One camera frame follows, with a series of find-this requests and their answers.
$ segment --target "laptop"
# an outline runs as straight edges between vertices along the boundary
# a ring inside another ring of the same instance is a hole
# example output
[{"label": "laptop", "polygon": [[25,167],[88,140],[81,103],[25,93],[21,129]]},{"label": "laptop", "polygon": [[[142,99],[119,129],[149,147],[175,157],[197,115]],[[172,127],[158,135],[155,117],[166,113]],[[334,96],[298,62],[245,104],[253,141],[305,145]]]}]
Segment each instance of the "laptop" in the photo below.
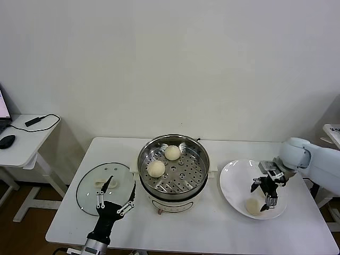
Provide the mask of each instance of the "laptop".
[{"label": "laptop", "polygon": [[7,125],[12,122],[10,112],[6,106],[5,99],[0,90],[0,134],[5,130]]}]

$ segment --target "black mouse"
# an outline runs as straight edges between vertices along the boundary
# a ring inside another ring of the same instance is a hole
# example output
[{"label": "black mouse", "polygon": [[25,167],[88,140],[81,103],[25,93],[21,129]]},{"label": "black mouse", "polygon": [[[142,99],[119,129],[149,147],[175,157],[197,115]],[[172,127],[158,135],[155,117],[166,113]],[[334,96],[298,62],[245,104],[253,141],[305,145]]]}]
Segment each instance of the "black mouse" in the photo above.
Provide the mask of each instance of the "black mouse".
[{"label": "black mouse", "polygon": [[15,140],[15,135],[11,134],[0,140],[0,149],[7,149]]}]

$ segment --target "black cable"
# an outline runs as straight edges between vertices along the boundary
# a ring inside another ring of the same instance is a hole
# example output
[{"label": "black cable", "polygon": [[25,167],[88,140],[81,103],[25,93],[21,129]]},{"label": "black cable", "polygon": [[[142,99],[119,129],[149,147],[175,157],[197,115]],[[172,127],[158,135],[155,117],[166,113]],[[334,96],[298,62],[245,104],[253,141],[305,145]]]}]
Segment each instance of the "black cable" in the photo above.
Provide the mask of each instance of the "black cable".
[{"label": "black cable", "polygon": [[56,249],[56,250],[53,252],[52,255],[55,255],[55,254],[56,254],[57,252],[59,252],[59,251],[67,252],[67,248],[65,248],[65,247],[60,247],[60,248]]},{"label": "black cable", "polygon": [[51,128],[53,128],[59,121],[60,121],[60,117],[55,115],[55,114],[47,114],[45,116],[42,116],[42,117],[39,117],[39,119],[43,119],[43,118],[46,118],[47,116],[55,116],[58,118],[58,120],[50,127],[46,128],[46,129],[39,129],[39,130],[26,130],[26,129],[21,129],[19,127],[16,127],[16,126],[12,126],[12,125],[7,125],[7,127],[12,127],[12,128],[15,128],[15,129],[18,129],[18,130],[22,130],[22,131],[26,131],[26,132],[29,132],[29,133],[34,133],[34,132],[40,132],[40,131],[45,131],[45,130],[49,130]]}]

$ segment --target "white desk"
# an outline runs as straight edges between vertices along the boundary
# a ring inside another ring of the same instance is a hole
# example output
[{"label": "white desk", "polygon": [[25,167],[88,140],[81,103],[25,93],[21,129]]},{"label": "white desk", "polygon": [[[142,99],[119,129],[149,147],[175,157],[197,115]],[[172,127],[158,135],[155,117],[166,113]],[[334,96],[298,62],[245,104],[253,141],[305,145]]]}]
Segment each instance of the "white desk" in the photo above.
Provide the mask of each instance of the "white desk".
[{"label": "white desk", "polygon": [[[23,128],[26,130],[39,130],[45,129],[53,125],[57,118],[55,116],[48,116],[40,122],[26,127],[25,122],[33,118],[40,117],[42,115],[13,115],[13,126],[17,128]],[[57,125],[54,125],[51,129],[46,131],[40,131],[35,133],[28,133],[22,130],[14,129],[13,127],[6,128],[0,135],[0,139],[13,134],[15,135],[15,141],[11,147],[0,150],[0,166],[6,167],[23,167],[25,169],[33,169],[36,162],[41,166],[43,177],[53,186],[53,188],[63,197],[65,196],[67,187],[59,176],[52,171],[49,164],[44,160],[41,154],[38,152],[40,146],[45,142],[48,136]],[[10,180],[9,175],[5,171],[0,170],[0,179],[3,179],[12,189],[18,189],[19,186]],[[45,200],[34,200],[35,195],[39,192],[40,188],[33,188],[28,195],[27,199],[19,209],[17,215],[15,215],[13,221],[20,222],[29,207],[45,208],[45,209],[57,209],[60,202],[55,203]]]},{"label": "white desk", "polygon": [[[77,205],[82,177],[105,162],[128,166],[149,139],[94,138],[46,234],[54,243],[84,245],[97,217]],[[234,159],[271,160],[280,143],[201,141],[219,171]],[[109,247],[118,249],[229,254],[338,254],[339,249],[299,175],[288,182],[288,207],[276,219],[256,220],[234,210],[209,179],[196,205],[158,215],[137,182],[135,208],[115,223]]]}]

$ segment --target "table leg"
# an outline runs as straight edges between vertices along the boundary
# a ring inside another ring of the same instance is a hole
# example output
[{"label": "table leg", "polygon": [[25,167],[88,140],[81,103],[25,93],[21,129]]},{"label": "table leg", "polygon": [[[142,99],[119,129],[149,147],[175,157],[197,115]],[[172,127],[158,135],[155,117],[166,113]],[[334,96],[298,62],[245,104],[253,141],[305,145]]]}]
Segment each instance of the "table leg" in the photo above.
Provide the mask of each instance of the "table leg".
[{"label": "table leg", "polygon": [[9,187],[6,190],[5,194],[0,199],[0,207],[5,202],[7,197],[11,194],[12,190],[18,190],[20,188],[19,185],[12,179],[6,170],[0,169],[0,180],[3,180]]},{"label": "table leg", "polygon": [[35,199],[40,187],[33,187],[22,203],[20,209],[13,218],[14,222],[21,222],[29,208],[53,209],[58,210],[60,201],[38,200]]},{"label": "table leg", "polygon": [[13,187],[13,190],[19,190],[20,186],[8,175],[6,170],[0,169],[0,180],[3,180],[8,186]]},{"label": "table leg", "polygon": [[44,160],[40,153],[37,153],[37,162],[42,168],[43,177],[51,184],[51,186],[61,195],[65,196],[67,186],[60,179],[60,177],[51,169],[50,165]]}]

